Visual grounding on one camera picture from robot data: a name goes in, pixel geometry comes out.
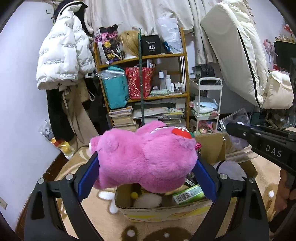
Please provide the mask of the person right hand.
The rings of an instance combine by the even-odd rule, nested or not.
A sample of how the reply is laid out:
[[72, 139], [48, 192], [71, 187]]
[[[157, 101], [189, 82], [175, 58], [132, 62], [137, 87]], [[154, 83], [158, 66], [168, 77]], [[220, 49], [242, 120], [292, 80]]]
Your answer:
[[281, 169], [280, 171], [280, 181], [278, 183], [278, 189], [274, 204], [275, 213], [278, 214], [287, 207], [288, 200], [296, 199], [296, 191], [291, 190], [286, 185], [287, 182], [287, 171]]

